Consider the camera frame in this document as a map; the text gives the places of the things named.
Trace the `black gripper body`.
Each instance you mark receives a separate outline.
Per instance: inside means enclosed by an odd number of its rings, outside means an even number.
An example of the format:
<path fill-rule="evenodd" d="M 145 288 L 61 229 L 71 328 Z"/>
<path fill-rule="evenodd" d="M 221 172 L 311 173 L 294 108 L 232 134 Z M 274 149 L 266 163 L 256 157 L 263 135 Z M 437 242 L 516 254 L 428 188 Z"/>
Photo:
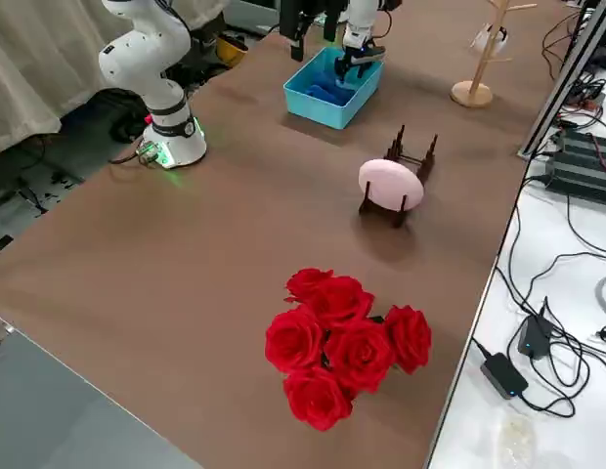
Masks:
<path fill-rule="evenodd" d="M 295 27 L 304 22 L 308 27 L 326 11 L 337 11 L 340 17 L 340 0 L 281 0 L 279 6 L 280 34 L 293 34 Z"/>
<path fill-rule="evenodd" d="M 345 47 L 344 55 L 339 61 L 344 66 L 355 66 L 380 61 L 384 56 L 384 46 L 366 44 L 362 48 Z"/>

